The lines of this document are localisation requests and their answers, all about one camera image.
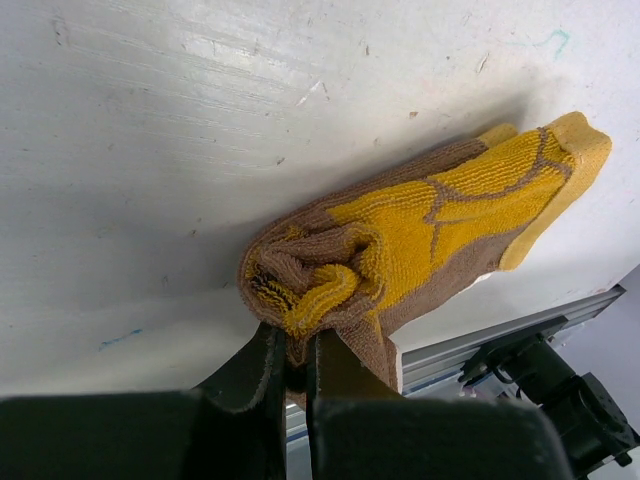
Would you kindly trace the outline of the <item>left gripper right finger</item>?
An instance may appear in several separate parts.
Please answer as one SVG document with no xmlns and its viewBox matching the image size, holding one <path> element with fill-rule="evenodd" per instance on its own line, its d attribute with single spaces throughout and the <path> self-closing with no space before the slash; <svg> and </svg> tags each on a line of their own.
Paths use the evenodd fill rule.
<svg viewBox="0 0 640 480">
<path fill-rule="evenodd" d="M 307 427 L 315 479 L 392 479 L 397 474 L 392 425 L 405 400 L 389 388 L 333 330 L 311 341 Z"/>
</svg>

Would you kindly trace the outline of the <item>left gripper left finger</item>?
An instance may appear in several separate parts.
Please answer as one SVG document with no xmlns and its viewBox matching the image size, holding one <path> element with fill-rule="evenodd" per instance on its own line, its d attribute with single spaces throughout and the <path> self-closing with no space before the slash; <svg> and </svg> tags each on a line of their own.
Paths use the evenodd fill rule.
<svg viewBox="0 0 640 480">
<path fill-rule="evenodd" d="M 189 448 L 191 479 L 284 479 L 285 337 L 262 324 L 198 385 Z"/>
</svg>

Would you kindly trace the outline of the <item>yellow brown towel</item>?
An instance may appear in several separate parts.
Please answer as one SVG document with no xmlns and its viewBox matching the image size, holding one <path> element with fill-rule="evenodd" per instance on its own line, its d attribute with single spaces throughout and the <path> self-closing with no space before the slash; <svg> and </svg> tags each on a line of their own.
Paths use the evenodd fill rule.
<svg viewBox="0 0 640 480">
<path fill-rule="evenodd" d="M 611 150 L 579 112 L 430 150 L 268 225 L 242 257 L 239 292 L 283 330 L 291 367 L 331 329 L 398 389 L 392 335 L 481 277 L 517 268 Z"/>
</svg>

